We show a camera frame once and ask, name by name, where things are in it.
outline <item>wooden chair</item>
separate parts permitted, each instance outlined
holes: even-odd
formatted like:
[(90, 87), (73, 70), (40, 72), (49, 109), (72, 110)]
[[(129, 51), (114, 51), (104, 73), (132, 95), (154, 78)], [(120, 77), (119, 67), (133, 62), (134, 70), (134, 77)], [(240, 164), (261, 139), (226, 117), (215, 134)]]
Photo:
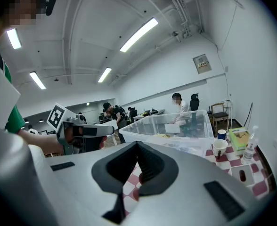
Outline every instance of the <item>wooden chair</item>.
[(224, 112), (224, 104), (216, 103), (211, 105), (212, 108), (212, 116), (213, 116), (213, 125), (215, 125), (215, 132), (217, 132), (217, 121), (228, 120), (228, 114)]

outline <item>white mug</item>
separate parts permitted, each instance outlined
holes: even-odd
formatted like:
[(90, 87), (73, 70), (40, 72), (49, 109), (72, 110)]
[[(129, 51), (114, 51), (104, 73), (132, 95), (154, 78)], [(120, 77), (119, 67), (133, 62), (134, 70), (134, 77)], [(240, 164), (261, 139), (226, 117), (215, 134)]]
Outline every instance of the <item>white mug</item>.
[(213, 153), (215, 156), (218, 156), (220, 151), (220, 155), (224, 154), (228, 146), (228, 142), (226, 140), (218, 139), (213, 143)]

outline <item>spray bottle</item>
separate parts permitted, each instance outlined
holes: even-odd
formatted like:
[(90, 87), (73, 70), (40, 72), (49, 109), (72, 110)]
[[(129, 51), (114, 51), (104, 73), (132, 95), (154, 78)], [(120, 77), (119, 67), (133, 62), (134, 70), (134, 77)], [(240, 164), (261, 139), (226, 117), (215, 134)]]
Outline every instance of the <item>spray bottle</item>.
[(258, 128), (259, 128), (259, 126), (253, 126), (253, 133), (252, 133), (251, 137), (248, 139), (247, 147), (245, 149), (243, 157), (241, 158), (242, 164), (248, 164), (253, 157), (253, 154), (255, 152), (255, 147), (259, 141), (257, 138), (257, 135), (256, 135)]

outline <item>person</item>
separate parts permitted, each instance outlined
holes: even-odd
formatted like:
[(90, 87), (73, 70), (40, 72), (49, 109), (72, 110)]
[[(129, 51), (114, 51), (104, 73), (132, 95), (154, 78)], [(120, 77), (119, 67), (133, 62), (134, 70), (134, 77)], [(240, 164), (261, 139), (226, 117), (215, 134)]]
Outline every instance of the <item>person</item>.
[(125, 139), (123, 135), (119, 132), (119, 130), (125, 126), (127, 126), (127, 114), (122, 107), (119, 105), (112, 106), (109, 102), (103, 104), (104, 110), (106, 114), (110, 114), (111, 117), (116, 120), (116, 124), (118, 125), (118, 134), (121, 143), (125, 143)]
[[(172, 100), (175, 104), (178, 105), (179, 113), (190, 111), (190, 105), (181, 98), (180, 93), (174, 93), (172, 95)], [(189, 115), (180, 114), (174, 119), (173, 123), (176, 123), (176, 124), (179, 124), (180, 126), (183, 126), (183, 125), (187, 124), (189, 119), (190, 119)]]
[(130, 119), (130, 111), (132, 110), (132, 108), (129, 106), (128, 107), (128, 112), (127, 112), (127, 118), (129, 118)]
[(32, 126), (32, 125), (29, 125), (29, 126), (28, 126), (28, 129), (29, 129), (28, 132), (30, 132), (30, 133), (33, 133), (33, 134), (35, 134), (35, 135), (38, 135), (38, 134), (39, 134), (37, 130), (33, 129), (33, 126)]
[[(0, 0), (0, 37), (9, 29), (30, 24), (31, 20), (36, 18), (36, 15), (41, 12), (41, 8), (45, 4), (46, 0)], [(0, 69), (11, 83), (10, 71), (7, 64), (3, 61), (1, 54)], [(23, 117), (19, 113), (17, 106), (14, 106), (5, 126), (8, 132), (21, 136), (29, 145), (39, 146), (44, 154), (63, 153), (63, 147), (59, 144), (56, 135), (35, 135), (26, 130), (22, 130), (21, 127), (24, 125), (25, 121)], [(66, 132), (69, 135), (66, 140), (72, 142), (72, 128), (67, 128)]]

